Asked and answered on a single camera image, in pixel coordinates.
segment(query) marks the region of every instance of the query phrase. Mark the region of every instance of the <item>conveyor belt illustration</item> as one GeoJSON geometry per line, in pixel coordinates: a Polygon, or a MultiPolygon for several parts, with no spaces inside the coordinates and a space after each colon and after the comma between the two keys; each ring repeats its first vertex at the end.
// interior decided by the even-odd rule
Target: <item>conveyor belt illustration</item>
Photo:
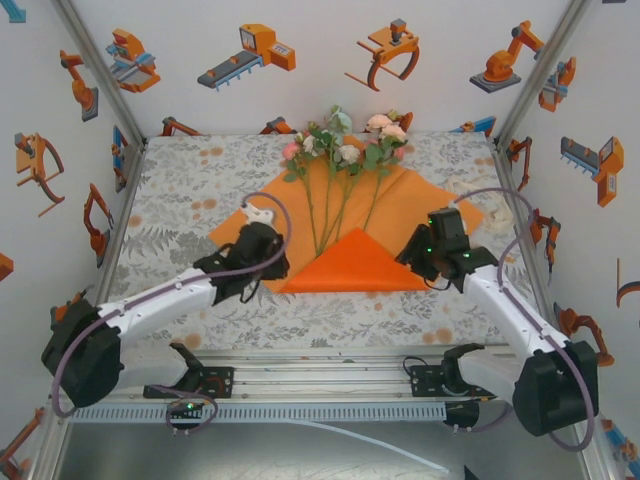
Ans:
{"type": "Polygon", "coordinates": [[[244,72],[269,64],[291,71],[296,67],[295,51],[278,41],[276,32],[259,23],[240,27],[242,50],[198,77],[198,83],[216,91],[244,72]]]}

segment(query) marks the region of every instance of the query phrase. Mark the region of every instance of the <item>black clamp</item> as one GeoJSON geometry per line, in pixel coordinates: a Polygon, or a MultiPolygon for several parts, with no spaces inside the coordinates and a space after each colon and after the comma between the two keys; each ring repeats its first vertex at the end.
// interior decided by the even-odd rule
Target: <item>black clamp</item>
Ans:
{"type": "MultiPolygon", "coordinates": [[[[213,255],[197,260],[193,268],[199,268],[205,273],[214,273],[253,267],[272,258],[282,248],[283,243],[284,237],[273,227],[252,222],[240,229],[236,243],[225,244],[213,255]]],[[[213,278],[211,284],[217,289],[213,304],[216,305],[234,295],[242,295],[244,289],[254,281],[279,280],[285,278],[288,272],[289,261],[282,255],[277,261],[259,271],[213,278]]]]}

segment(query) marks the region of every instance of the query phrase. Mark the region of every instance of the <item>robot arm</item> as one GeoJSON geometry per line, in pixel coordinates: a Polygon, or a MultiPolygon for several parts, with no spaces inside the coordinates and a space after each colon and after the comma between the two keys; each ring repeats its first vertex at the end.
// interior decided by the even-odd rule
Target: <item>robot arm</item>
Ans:
{"type": "Polygon", "coordinates": [[[448,390],[462,392],[476,385],[492,392],[513,406],[522,425],[535,436],[585,420],[584,398],[555,343],[580,371],[597,414],[593,349],[586,342],[571,343],[527,303],[508,279],[499,284],[498,261],[486,248],[470,247],[458,210],[433,212],[428,224],[418,226],[397,261],[409,264],[426,280],[434,281],[438,275],[448,279],[482,307],[515,355],[514,359],[499,358],[476,344],[448,351],[442,362],[448,390]]]}
{"type": "Polygon", "coordinates": [[[284,255],[259,267],[283,248],[283,236],[272,226],[273,211],[251,204],[243,210],[248,223],[235,244],[224,245],[174,279],[127,299],[97,307],[84,299],[73,303],[52,326],[42,362],[54,376],[67,349],[93,327],[63,366],[60,385],[76,407],[92,405],[125,387],[160,384],[189,392],[200,387],[202,365],[183,345],[141,356],[129,347],[181,315],[241,295],[251,283],[286,277],[289,263],[284,255]],[[239,273],[229,275],[230,271],[239,273]]]}

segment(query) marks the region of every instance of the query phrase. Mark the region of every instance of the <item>table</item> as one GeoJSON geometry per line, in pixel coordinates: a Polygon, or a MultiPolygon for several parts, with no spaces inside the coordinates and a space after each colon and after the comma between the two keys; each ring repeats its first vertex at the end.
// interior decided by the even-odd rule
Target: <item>table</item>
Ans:
{"type": "MultiPolygon", "coordinates": [[[[208,233],[231,215],[246,193],[260,190],[281,170],[291,135],[158,137],[146,150],[143,171],[115,271],[110,300],[166,281],[210,255],[208,233]]],[[[450,176],[478,187],[499,186],[483,134],[415,133],[403,165],[435,185],[450,176]]],[[[491,211],[495,199],[472,199],[491,211]]],[[[499,256],[512,230],[480,227],[472,242],[499,256]]],[[[519,249],[507,276],[535,300],[519,249]]],[[[431,344],[504,343],[479,307],[455,289],[446,292],[273,294],[264,286],[246,305],[234,299],[181,318],[140,342],[189,349],[305,349],[431,344]]]]}

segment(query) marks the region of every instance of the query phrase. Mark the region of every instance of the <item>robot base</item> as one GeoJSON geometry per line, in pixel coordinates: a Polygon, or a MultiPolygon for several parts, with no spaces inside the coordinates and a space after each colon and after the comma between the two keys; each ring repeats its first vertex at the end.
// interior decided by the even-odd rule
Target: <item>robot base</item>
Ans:
{"type": "Polygon", "coordinates": [[[522,79],[514,73],[508,80],[505,80],[504,82],[487,82],[484,79],[484,72],[479,73],[478,75],[474,75],[469,79],[469,81],[476,87],[481,88],[487,93],[497,92],[498,90],[502,90],[503,88],[507,88],[511,85],[515,85],[516,83],[520,83],[521,80],[522,79]]]}
{"type": "Polygon", "coordinates": [[[93,105],[89,110],[82,109],[82,121],[88,122],[92,118],[96,118],[98,116],[98,89],[92,88],[91,92],[93,93],[93,105]]]}

